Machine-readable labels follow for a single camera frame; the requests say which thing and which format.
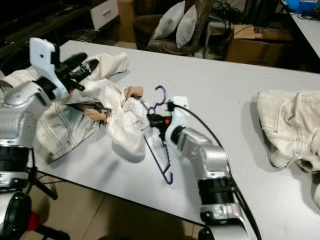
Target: white pillow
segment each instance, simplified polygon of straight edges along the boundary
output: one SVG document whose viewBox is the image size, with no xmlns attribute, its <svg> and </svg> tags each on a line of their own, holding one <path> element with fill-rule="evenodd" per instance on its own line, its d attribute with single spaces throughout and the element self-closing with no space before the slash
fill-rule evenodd
<svg viewBox="0 0 320 240">
<path fill-rule="evenodd" d="M 186 45 L 191 40 L 196 28 L 197 18 L 196 6 L 193 5 L 185 13 L 176 30 L 175 40 L 178 49 L 183 45 Z"/>
<path fill-rule="evenodd" d="M 160 19 L 156 27 L 153 39 L 165 39 L 172 34 L 185 13 L 186 1 L 182 1 L 171 7 Z"/>
</svg>

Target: drawer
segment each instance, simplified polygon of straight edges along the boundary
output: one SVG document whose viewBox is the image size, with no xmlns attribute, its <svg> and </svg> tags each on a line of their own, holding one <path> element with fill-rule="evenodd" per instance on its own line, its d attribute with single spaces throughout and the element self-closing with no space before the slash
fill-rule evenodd
<svg viewBox="0 0 320 240">
<path fill-rule="evenodd" d="M 91 18 L 95 30 L 119 15 L 117 0 L 107 0 L 91 9 Z"/>
</svg>

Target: table surface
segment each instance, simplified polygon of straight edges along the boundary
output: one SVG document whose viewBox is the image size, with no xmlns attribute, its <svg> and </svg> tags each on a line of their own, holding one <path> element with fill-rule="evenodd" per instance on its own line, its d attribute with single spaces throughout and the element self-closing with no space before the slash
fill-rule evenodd
<svg viewBox="0 0 320 240">
<path fill-rule="evenodd" d="M 319 179 L 302 172 L 296 164 L 286 169 L 271 166 L 257 112 L 259 91 L 319 90 L 318 74 L 78 41 L 68 41 L 61 47 L 61 60 L 82 51 L 89 56 L 126 52 L 127 71 L 109 80 L 120 88 L 143 86 L 143 98 L 149 103 L 160 98 L 154 89 L 159 84 L 169 97 L 188 97 L 189 108 L 208 124 L 224 146 L 262 239 L 319 239 L 320 209 L 312 200 Z M 202 131 L 199 125 L 192 126 Z M 36 163 L 40 171 L 58 178 L 202 223 L 201 202 L 190 163 L 180 159 L 177 151 L 170 154 L 172 185 L 165 183 L 148 149 L 141 163 L 117 156 L 104 129 L 54 162 L 48 163 L 36 152 Z"/>
<path fill-rule="evenodd" d="M 320 21 L 300 19 L 296 13 L 291 17 L 320 58 Z"/>
</svg>

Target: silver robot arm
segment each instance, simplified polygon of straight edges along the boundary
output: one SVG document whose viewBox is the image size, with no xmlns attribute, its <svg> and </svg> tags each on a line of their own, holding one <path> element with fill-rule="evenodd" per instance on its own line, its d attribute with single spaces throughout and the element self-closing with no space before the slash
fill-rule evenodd
<svg viewBox="0 0 320 240">
<path fill-rule="evenodd" d="M 28 226 L 31 199 L 22 189 L 32 182 L 31 173 L 36 175 L 37 168 L 33 166 L 30 171 L 27 163 L 39 118 L 53 100 L 63 99 L 73 89 L 84 90 L 78 82 L 92 70 L 82 65 L 78 71 L 72 71 L 87 58 L 85 53 L 60 62 L 59 48 L 54 44 L 30 38 L 29 45 L 30 62 L 40 78 L 11 89 L 0 99 L 0 239 L 3 240 L 19 239 Z"/>
<path fill-rule="evenodd" d="M 249 240 L 239 203 L 233 196 L 225 150 L 192 128 L 178 126 L 171 134 L 177 149 L 192 165 L 202 206 L 200 217 L 206 227 L 199 240 Z"/>
</svg>

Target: tile floor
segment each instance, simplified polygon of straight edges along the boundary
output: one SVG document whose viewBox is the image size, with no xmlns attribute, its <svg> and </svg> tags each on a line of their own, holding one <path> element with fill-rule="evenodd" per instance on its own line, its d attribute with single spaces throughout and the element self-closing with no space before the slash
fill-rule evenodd
<svg viewBox="0 0 320 240">
<path fill-rule="evenodd" d="M 41 181 L 56 179 L 45 176 Z M 32 210 L 40 215 L 41 223 L 68 233 L 71 240 L 98 240 L 104 236 L 128 240 L 198 237 L 200 227 L 178 217 L 67 182 L 47 186 L 58 194 L 58 199 L 52 200 L 33 187 Z M 41 240 L 42 237 L 36 232 L 26 232 L 21 240 Z"/>
</svg>

